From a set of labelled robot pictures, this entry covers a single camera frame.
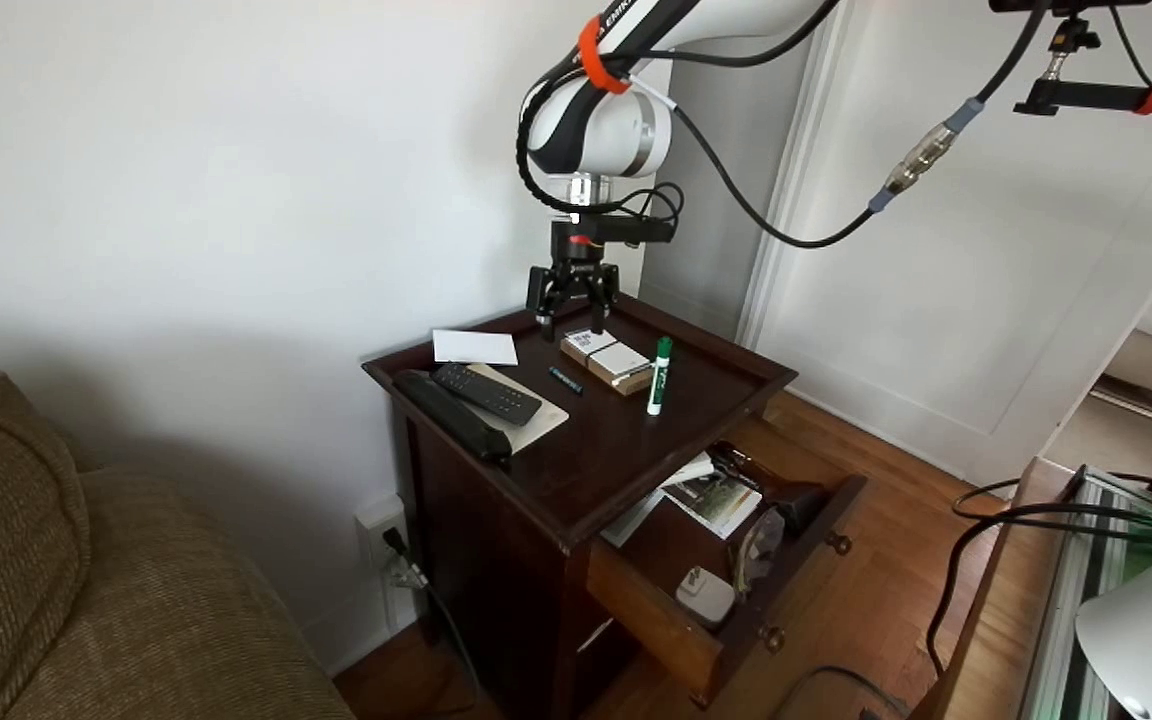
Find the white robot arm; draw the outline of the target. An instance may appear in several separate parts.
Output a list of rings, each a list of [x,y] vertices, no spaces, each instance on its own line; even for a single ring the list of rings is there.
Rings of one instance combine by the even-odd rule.
[[[842,0],[608,0],[524,94],[518,119],[520,185],[550,208],[554,265],[527,273],[527,307],[554,323],[570,305],[612,314],[619,273],[608,245],[677,234],[677,185],[601,200],[608,177],[651,177],[679,107],[636,85],[648,60],[756,66],[804,44]]]

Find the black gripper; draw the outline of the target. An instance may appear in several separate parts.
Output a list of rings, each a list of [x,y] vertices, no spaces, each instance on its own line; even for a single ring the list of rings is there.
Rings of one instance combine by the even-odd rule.
[[[554,265],[527,273],[527,307],[539,326],[554,326],[554,313],[570,305],[591,305],[591,318],[612,318],[612,297],[619,293],[619,267],[605,261],[605,245],[573,221],[554,223]]]

